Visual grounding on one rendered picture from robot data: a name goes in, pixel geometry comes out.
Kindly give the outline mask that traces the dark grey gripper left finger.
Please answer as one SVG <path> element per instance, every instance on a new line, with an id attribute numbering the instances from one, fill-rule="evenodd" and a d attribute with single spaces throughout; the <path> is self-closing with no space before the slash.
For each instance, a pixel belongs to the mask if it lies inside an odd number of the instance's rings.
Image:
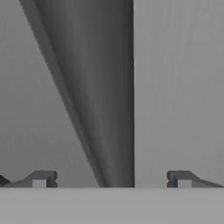
<path id="1" fill-rule="evenodd" d="M 6 178 L 0 178 L 0 187 L 22 187 L 22 188 L 57 188 L 57 172 L 56 171 L 34 171 L 27 177 L 10 182 Z"/>

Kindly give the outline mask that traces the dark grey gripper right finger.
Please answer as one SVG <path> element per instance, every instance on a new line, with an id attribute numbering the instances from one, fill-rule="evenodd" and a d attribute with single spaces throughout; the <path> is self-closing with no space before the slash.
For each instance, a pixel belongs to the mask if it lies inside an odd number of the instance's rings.
<path id="1" fill-rule="evenodd" d="M 224 185 L 201 179 L 191 171 L 168 171 L 167 180 L 168 188 L 224 188 Z"/>

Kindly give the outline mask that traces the grey steel fridge door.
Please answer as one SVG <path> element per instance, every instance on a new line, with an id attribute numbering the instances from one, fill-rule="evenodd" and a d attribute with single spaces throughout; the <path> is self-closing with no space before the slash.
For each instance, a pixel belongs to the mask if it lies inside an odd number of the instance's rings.
<path id="1" fill-rule="evenodd" d="M 136 186 L 224 185 L 224 0 L 134 0 Z"/>

